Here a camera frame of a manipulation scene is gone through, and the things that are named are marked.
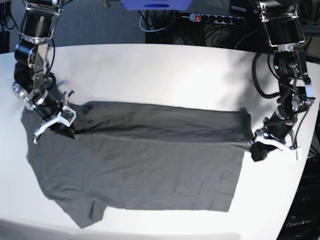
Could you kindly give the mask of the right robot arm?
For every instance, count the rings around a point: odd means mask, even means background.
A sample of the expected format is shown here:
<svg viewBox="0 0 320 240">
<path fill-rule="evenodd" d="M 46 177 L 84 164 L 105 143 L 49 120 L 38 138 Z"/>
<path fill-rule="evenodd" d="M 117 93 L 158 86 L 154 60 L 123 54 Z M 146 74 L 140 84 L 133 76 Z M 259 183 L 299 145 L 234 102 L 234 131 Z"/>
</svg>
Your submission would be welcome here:
<svg viewBox="0 0 320 240">
<path fill-rule="evenodd" d="M 56 134 L 74 138 L 73 123 L 77 113 L 68 104 L 73 91 L 60 92 L 56 77 L 51 72 L 53 61 L 48 59 L 55 49 L 53 40 L 56 25 L 63 11 L 63 0 L 28 0 L 15 47 L 14 83 L 11 89 L 25 108 L 41 118 L 34 131 L 36 144 L 41 135 L 51 130 Z"/>
</svg>

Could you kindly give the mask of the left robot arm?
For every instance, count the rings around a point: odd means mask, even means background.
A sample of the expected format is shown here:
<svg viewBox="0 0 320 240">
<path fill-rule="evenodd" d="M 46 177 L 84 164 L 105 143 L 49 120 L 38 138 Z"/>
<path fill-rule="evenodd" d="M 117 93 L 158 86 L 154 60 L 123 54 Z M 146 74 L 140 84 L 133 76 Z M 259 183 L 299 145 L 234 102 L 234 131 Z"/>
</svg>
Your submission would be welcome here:
<svg viewBox="0 0 320 240">
<path fill-rule="evenodd" d="M 297 0 L 255 1 L 260 20 L 266 31 L 269 46 L 274 48 L 273 69 L 279 91 L 266 94 L 258 84 L 257 53 L 252 62 L 252 78 L 258 93 L 265 99 L 276 98 L 278 106 L 270 118 L 265 118 L 263 127 L 254 133 L 250 141 L 251 158 L 264 160 L 276 149 L 295 151 L 298 148 L 297 132 L 293 127 L 298 114 L 307 114 L 315 101 L 312 81 L 308 75 L 305 51 L 299 47 L 306 40 L 298 16 Z"/>
</svg>

